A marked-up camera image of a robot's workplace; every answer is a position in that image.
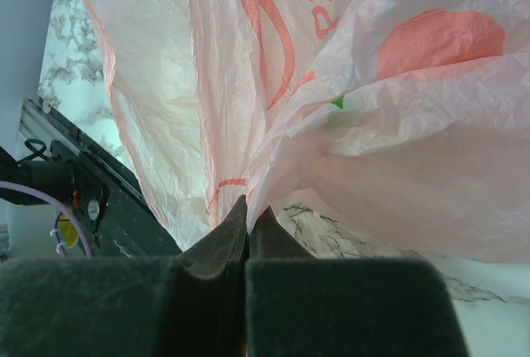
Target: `gray wall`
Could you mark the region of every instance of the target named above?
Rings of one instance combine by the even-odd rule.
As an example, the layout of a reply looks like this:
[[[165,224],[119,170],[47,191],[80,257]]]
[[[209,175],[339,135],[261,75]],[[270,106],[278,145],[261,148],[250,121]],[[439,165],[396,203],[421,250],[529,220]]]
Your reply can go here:
[[[52,0],[0,0],[0,146],[11,154],[23,97],[36,97]],[[0,227],[5,204],[0,200]]]

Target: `white plastic bag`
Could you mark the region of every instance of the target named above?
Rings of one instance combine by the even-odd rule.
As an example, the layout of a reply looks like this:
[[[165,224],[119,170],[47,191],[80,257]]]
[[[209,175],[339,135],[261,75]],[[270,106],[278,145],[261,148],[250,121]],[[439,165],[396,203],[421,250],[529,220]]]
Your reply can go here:
[[[189,0],[204,156],[171,72],[183,0],[85,3],[121,138],[173,233],[199,235],[242,194],[251,229],[298,191],[399,248],[530,258],[528,0]],[[204,162],[206,196],[187,175]]]

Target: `plastic bag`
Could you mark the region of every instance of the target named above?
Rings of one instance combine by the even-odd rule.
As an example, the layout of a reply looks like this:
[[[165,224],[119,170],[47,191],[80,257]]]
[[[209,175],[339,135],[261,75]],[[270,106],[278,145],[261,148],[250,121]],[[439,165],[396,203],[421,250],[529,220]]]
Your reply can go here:
[[[196,114],[159,90],[181,0],[85,0],[162,224],[216,225],[247,194],[252,229],[296,192],[399,248],[530,258],[528,0],[188,1],[205,198]]]

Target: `green spot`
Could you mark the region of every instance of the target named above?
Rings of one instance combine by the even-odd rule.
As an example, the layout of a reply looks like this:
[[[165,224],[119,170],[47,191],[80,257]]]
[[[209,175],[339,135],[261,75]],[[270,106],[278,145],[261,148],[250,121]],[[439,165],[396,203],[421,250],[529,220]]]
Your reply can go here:
[[[340,98],[335,99],[331,102],[335,106],[337,106],[339,109],[343,109],[345,107],[345,97],[342,96]]]

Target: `marble surface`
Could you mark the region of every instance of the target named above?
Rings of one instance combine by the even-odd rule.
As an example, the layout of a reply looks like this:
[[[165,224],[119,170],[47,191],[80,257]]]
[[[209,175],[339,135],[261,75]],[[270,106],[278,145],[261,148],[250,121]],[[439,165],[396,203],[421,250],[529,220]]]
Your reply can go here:
[[[91,22],[80,0],[53,2],[39,94],[129,165],[104,90]],[[295,202],[279,220],[319,258],[405,256],[431,262],[446,280],[473,357],[530,356],[530,263],[478,263],[399,251]]]

